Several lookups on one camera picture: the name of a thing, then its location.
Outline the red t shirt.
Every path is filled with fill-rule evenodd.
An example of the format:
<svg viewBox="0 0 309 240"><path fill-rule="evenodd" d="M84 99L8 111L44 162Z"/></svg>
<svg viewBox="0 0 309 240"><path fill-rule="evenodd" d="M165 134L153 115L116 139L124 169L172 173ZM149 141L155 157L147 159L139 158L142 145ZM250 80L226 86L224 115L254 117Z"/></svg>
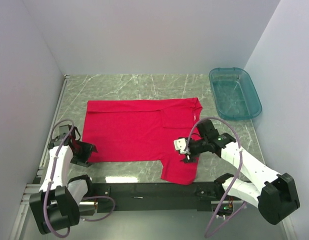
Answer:
<svg viewBox="0 0 309 240"><path fill-rule="evenodd" d="M184 163L174 141L189 136L203 107L198 98L90 100L82 140L96 146L89 163L160 161L161 179L189 185L198 163Z"/></svg>

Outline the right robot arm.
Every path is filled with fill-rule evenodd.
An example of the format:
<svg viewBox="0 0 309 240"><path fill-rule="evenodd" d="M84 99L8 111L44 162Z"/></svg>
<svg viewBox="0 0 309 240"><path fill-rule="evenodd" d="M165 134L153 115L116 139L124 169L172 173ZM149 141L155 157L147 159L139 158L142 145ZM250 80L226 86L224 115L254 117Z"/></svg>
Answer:
<svg viewBox="0 0 309 240"><path fill-rule="evenodd" d="M267 167L246 151L228 133L220 134L210 119L197 122L199 139L179 138L174 148L185 164L195 162L200 154L210 152L233 165L236 174L225 173L214 181L213 196L220 200L228 196L243 200L258 209L262 217L276 225L300 207L294 178Z"/></svg>

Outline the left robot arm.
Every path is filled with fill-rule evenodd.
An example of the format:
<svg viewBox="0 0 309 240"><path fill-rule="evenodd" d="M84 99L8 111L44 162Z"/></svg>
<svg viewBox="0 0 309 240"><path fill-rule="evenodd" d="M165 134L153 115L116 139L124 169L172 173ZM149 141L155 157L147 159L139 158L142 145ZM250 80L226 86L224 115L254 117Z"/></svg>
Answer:
<svg viewBox="0 0 309 240"><path fill-rule="evenodd" d="M95 145L81 141L77 127L59 127L59 135L48 144L49 163L43 183L30 196L29 205L38 230L45 235L75 226L80 220L80 202L89 201L95 194L88 175L68 178L71 164L89 167Z"/></svg>

